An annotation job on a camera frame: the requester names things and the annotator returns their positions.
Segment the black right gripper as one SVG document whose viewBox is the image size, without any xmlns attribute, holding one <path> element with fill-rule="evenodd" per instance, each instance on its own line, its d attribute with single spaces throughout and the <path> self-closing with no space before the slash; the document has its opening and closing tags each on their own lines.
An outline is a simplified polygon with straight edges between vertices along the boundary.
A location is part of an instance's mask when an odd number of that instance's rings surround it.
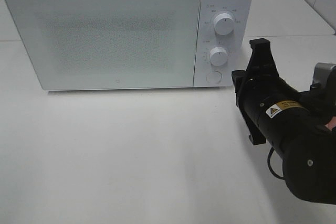
<svg viewBox="0 0 336 224">
<path fill-rule="evenodd" d="M 280 78 L 271 53 L 271 42 L 266 38 L 249 41 L 252 49 L 246 70 L 232 71 L 236 105 L 249 130 L 253 145 L 265 144 L 266 127 L 259 126 L 259 118 L 283 98 L 291 96 L 291 87 Z"/>
</svg>

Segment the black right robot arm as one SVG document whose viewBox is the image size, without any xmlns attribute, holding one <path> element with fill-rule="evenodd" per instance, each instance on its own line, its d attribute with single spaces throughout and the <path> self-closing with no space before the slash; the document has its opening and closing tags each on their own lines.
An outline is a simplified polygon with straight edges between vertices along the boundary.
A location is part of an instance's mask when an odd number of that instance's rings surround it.
<svg viewBox="0 0 336 224">
<path fill-rule="evenodd" d="M 291 193 L 309 202 L 335 204 L 335 64 L 317 63 L 308 91 L 280 78 L 267 39 L 249 42 L 245 70 L 232 72 L 236 105 L 254 145 L 269 143 L 282 160 Z"/>
</svg>

